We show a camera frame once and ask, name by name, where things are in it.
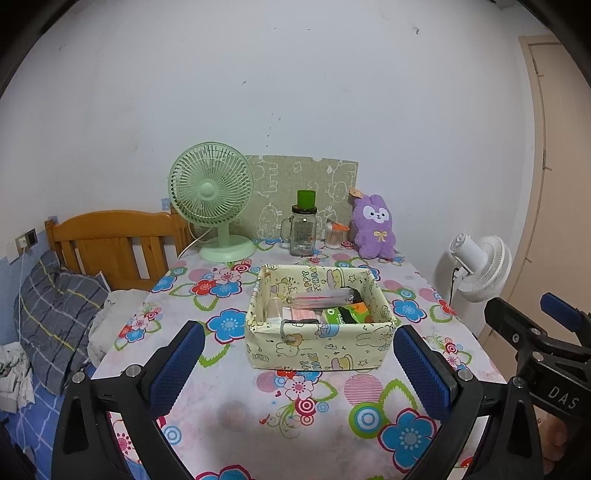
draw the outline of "hand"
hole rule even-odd
[[[569,437],[566,425],[560,419],[548,414],[540,424],[540,441],[544,461],[544,474],[548,474],[564,455],[564,447]]]

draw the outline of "glass mason jar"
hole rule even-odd
[[[281,240],[289,242],[290,254],[295,257],[311,257],[316,247],[316,212],[318,208],[291,207],[291,217],[281,222]]]

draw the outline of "fabric storage basket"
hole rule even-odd
[[[267,303],[277,296],[353,287],[374,323],[268,323]],[[382,364],[399,321],[367,268],[264,265],[246,313],[246,350],[251,365],[270,370],[353,370]]]

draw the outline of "stuffed bunny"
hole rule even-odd
[[[394,258],[396,237],[392,233],[392,218],[380,195],[355,199],[351,221],[357,229],[355,244],[361,258]]]

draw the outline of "wooden bed headboard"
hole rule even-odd
[[[70,218],[56,225],[45,222],[50,248],[70,270],[87,275],[102,271],[113,290],[151,290],[168,271],[163,237],[172,236],[177,255],[191,242],[188,223],[171,213],[104,210]],[[139,238],[150,279],[140,278],[132,239]]]

